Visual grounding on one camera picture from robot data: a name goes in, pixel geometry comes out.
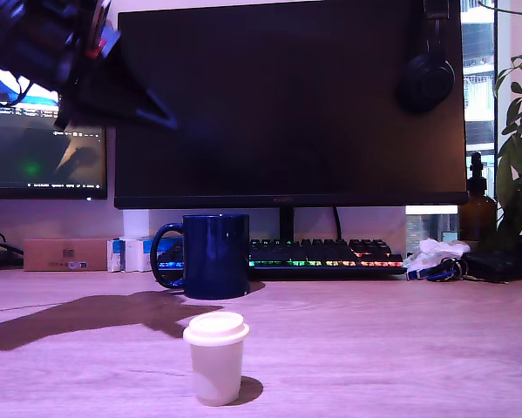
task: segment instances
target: monitor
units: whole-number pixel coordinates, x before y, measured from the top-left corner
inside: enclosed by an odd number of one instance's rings
[[[0,70],[0,103],[28,80]],[[0,199],[105,199],[105,130],[54,127],[58,95],[38,85],[0,107]]]
[[[422,1],[120,13],[130,64],[179,128],[117,130],[115,206],[464,203],[458,0],[450,7],[454,89],[423,114],[395,93],[425,50]]]

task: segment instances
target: mug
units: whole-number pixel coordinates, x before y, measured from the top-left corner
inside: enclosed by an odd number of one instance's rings
[[[183,235],[183,280],[165,280],[158,269],[158,245],[165,233]],[[150,250],[154,277],[164,287],[183,288],[193,299],[243,296],[249,285],[249,216],[187,215],[182,224],[162,226]]]

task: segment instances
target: white lid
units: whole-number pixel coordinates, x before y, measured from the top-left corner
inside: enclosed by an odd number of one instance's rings
[[[193,318],[183,331],[183,340],[195,346],[228,346],[245,340],[249,326],[233,312],[211,312]]]

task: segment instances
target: black headphones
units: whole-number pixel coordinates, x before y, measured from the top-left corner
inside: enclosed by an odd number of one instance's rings
[[[449,0],[424,0],[424,14],[427,51],[408,62],[397,88],[399,104],[410,113],[433,110],[449,97],[455,81],[441,28],[449,18]]]

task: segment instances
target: monitor bezel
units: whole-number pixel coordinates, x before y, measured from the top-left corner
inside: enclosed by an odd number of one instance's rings
[[[302,194],[281,196],[119,196],[114,198],[118,209],[226,209],[265,207],[330,207],[330,206],[407,206],[464,205],[468,193],[429,192],[397,195],[386,193],[379,199],[362,194]]]

